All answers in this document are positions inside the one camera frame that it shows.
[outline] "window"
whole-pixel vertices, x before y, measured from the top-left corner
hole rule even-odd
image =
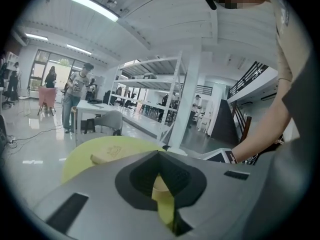
[[[46,77],[52,67],[56,73],[55,87],[63,89],[70,75],[83,68],[82,61],[65,57],[60,54],[38,50],[30,72],[29,86],[31,91],[38,91],[40,86],[45,85]]]
[[[50,69],[54,67],[56,73],[55,87],[58,89],[63,89],[68,81],[69,73],[74,62],[74,59],[51,53],[49,56],[49,61],[45,66],[41,84],[45,85],[46,77],[49,74]]]

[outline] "black vent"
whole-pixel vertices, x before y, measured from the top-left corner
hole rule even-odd
[[[245,180],[247,180],[247,178],[249,177],[250,174],[244,173],[244,172],[239,172],[239,171],[228,170],[224,173],[224,175],[245,181]]]
[[[55,230],[65,234],[85,206],[89,197],[74,193],[46,221]]]

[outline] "white table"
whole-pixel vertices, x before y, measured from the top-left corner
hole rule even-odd
[[[76,134],[77,135],[81,134],[81,120],[82,120],[83,113],[104,115],[109,111],[115,110],[114,106],[110,106],[105,103],[93,105],[93,104],[89,104],[87,100],[83,100],[83,99],[80,100],[76,108],[77,108],[77,118],[76,118]]]

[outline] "metal shelf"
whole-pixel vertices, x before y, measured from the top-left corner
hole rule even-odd
[[[146,73],[153,73],[158,76],[169,75],[169,76],[172,76],[172,78],[171,79],[135,78],[135,79],[128,79],[128,80],[116,80],[116,77],[120,75],[118,71],[127,73],[130,76],[143,76]],[[120,96],[116,94],[111,94],[109,96],[108,104],[110,103],[111,96],[114,96],[120,99],[141,103],[147,106],[152,106],[152,107],[163,110],[163,116],[162,116],[161,124],[159,127],[159,134],[156,137],[156,140],[158,141],[158,143],[160,143],[163,141],[163,139],[166,137],[169,131],[168,130],[165,132],[165,129],[168,128],[165,125],[168,111],[174,111],[174,112],[178,111],[177,109],[170,108],[170,102],[172,100],[174,92],[179,93],[180,97],[182,96],[183,90],[181,89],[181,86],[183,88],[183,85],[182,85],[182,82],[180,81],[180,76],[186,75],[186,73],[187,73],[187,70],[182,61],[182,51],[178,53],[178,56],[150,59],[150,60],[141,61],[138,63],[129,64],[129,65],[123,65],[123,64],[119,65],[117,68],[117,72],[114,75],[114,80],[111,86],[111,90],[113,90],[114,84],[120,83],[127,87],[166,91],[168,92],[168,99],[166,101],[165,106],[162,106],[156,103],[137,100],[134,98],[129,98],[129,97]]]
[[[146,73],[153,73],[155,75],[173,75],[177,64],[178,57],[157,58],[138,63],[121,66],[119,70],[131,75],[141,76]],[[181,62],[179,66],[179,74],[185,75],[186,67]]]
[[[170,91],[170,87],[173,80],[161,80],[161,79],[130,79],[130,80],[116,80],[115,83],[120,83],[128,87],[152,89],[158,91]],[[179,92],[179,84],[176,82],[174,92]]]
[[[117,97],[117,98],[120,98],[120,99],[123,99],[123,100],[129,100],[129,101],[132,101],[132,102],[141,103],[141,104],[144,104],[144,105],[147,105],[147,106],[151,106],[151,107],[154,107],[154,108],[157,108],[157,109],[161,109],[161,110],[165,110],[166,109],[166,106],[162,106],[162,105],[159,105],[159,104],[156,104],[156,103],[151,103],[151,102],[148,102],[148,101],[129,98],[129,97],[126,97],[126,96],[120,96],[120,95],[116,95],[116,94],[111,94],[111,96],[114,96],[114,97]],[[173,111],[173,112],[177,112],[178,111],[178,110],[170,108],[170,107],[168,108],[168,110]]]

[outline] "white wooden ceiling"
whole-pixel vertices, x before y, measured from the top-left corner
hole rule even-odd
[[[109,66],[140,51],[202,38],[211,62],[219,60],[236,70],[246,59],[244,72],[246,63],[255,60],[274,67],[276,30],[270,4],[243,10],[218,6],[212,11],[204,0],[95,1],[117,13],[119,21],[70,0],[33,0],[16,27],[23,33],[47,36],[55,45],[68,43],[91,51],[91,57]],[[110,7],[108,2],[113,1],[116,5]]]

